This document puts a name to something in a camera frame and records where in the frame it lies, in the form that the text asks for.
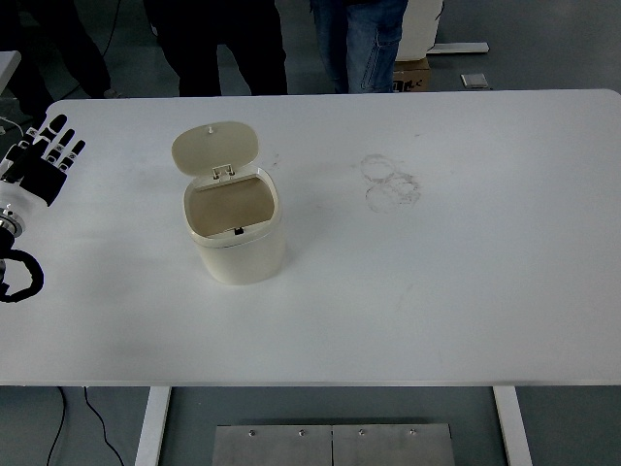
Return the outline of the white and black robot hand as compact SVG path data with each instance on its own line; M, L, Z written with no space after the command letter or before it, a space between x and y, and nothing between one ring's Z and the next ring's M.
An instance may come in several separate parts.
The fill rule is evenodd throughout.
M1 210L26 216L51 206L85 146L63 114L27 129L1 160Z

